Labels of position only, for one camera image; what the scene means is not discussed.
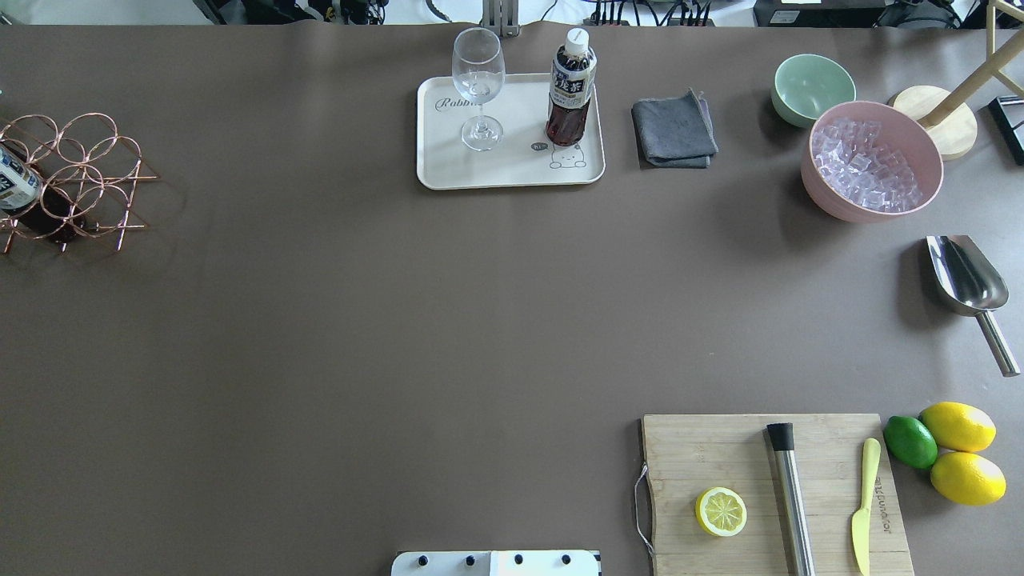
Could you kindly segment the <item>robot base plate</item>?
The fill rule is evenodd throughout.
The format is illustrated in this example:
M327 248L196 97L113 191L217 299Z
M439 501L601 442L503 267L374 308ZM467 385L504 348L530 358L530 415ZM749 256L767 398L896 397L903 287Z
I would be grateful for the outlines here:
M591 550L406 551L391 575L601 575L600 553Z

